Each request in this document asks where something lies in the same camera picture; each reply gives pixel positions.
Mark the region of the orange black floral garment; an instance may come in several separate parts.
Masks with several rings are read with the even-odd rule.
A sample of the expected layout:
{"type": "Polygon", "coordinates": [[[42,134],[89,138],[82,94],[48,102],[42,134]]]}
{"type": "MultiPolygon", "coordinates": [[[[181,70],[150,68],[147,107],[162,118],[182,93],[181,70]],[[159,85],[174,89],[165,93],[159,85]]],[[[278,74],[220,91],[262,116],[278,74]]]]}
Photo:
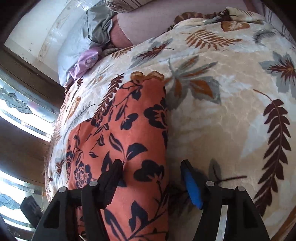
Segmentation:
{"type": "Polygon", "coordinates": [[[88,119],[68,138],[68,188],[82,188],[123,164],[110,205],[102,213],[111,240],[167,240],[169,172],[164,76],[134,72],[101,117],[88,119]]]}

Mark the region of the stained glass wooden door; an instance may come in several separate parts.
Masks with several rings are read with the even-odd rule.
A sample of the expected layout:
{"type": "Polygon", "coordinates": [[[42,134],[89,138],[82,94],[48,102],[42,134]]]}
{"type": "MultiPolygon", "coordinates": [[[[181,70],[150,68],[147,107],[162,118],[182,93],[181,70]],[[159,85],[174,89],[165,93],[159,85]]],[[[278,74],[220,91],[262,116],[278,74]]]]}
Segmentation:
{"type": "Polygon", "coordinates": [[[19,205],[30,195],[48,205],[44,158],[63,100],[59,84],[1,46],[1,214],[26,235],[19,205]]]}

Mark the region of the cream leaf-pattern plush blanket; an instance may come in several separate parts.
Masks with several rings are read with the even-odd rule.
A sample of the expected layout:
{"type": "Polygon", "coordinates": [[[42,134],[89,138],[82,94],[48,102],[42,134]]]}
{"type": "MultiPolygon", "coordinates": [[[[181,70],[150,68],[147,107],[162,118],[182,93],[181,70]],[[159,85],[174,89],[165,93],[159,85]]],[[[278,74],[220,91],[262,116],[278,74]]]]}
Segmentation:
{"type": "Polygon", "coordinates": [[[68,188],[71,131],[98,120],[134,72],[164,76],[167,240],[192,240],[201,211],[181,179],[189,160],[224,188],[243,186],[271,240],[295,240],[295,45],[263,16],[227,7],[181,18],[98,61],[67,91],[45,166],[46,195],[68,188]]]}

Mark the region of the purple floral garment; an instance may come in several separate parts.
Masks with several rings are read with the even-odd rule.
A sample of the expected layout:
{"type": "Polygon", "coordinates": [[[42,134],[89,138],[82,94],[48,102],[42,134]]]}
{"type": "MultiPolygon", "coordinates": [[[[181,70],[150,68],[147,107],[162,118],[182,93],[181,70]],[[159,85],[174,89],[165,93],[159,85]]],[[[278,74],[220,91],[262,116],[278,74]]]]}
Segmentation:
{"type": "Polygon", "coordinates": [[[71,77],[74,80],[81,78],[90,68],[92,68],[99,60],[102,53],[102,48],[94,47],[83,52],[77,63],[69,70],[71,77]]]}

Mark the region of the light blue-grey cloth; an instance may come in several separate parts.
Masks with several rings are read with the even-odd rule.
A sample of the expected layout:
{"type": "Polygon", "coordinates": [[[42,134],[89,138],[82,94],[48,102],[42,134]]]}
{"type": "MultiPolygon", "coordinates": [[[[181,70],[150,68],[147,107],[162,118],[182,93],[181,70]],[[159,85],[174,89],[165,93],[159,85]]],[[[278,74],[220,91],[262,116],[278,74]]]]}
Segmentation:
{"type": "Polygon", "coordinates": [[[70,70],[82,53],[110,42],[113,16],[115,12],[104,1],[99,1],[74,24],[57,55],[58,77],[63,87],[70,82],[70,70]]]}

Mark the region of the pink quilted bed sheet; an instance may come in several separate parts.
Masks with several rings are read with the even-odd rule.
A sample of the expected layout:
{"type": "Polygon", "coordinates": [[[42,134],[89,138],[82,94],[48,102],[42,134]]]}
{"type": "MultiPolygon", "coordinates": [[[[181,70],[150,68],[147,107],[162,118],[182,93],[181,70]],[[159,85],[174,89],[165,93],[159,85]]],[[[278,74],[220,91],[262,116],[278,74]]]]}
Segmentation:
{"type": "Polygon", "coordinates": [[[126,48],[161,35],[176,16],[185,12],[211,14],[227,6],[256,12],[251,1],[151,1],[129,13],[114,16],[110,39],[115,47],[126,48]]]}

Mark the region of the striped floral pillow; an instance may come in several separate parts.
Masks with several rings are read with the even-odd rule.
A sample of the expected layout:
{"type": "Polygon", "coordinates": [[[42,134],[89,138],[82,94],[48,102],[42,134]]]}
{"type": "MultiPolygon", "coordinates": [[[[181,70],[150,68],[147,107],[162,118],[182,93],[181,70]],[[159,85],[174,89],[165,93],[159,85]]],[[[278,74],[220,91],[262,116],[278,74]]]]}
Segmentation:
{"type": "Polygon", "coordinates": [[[152,0],[104,0],[105,5],[116,13],[129,13],[152,0]]]}

